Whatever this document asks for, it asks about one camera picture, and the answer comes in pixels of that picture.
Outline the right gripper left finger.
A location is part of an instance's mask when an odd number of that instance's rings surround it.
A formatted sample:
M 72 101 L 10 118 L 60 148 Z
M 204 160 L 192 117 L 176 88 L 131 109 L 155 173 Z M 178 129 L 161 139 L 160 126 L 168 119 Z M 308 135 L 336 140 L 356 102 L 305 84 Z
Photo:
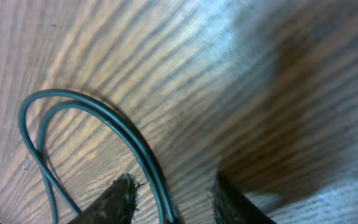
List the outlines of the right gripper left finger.
M 124 173 L 68 224 L 131 224 L 137 210 L 138 183 Z

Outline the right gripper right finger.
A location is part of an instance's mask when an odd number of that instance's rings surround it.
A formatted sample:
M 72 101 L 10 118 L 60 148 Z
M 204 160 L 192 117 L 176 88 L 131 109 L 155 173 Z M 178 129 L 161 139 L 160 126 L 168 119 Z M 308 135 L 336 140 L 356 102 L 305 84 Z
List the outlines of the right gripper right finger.
M 217 224 L 275 224 L 221 174 L 216 176 L 212 193 Z

